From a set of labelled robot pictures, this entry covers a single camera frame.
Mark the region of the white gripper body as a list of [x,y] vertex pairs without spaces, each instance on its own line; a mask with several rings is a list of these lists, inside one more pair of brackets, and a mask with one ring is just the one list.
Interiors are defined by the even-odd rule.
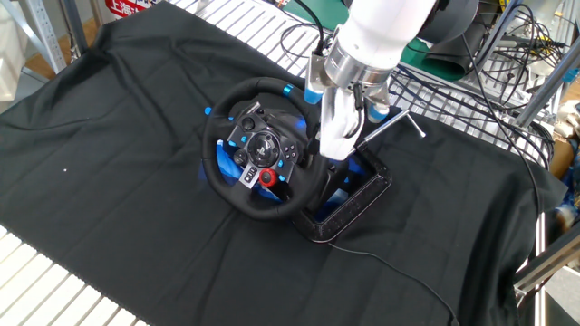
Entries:
[[354,150],[364,125],[364,110],[355,108],[352,92],[330,87],[322,97],[320,154],[343,161]]

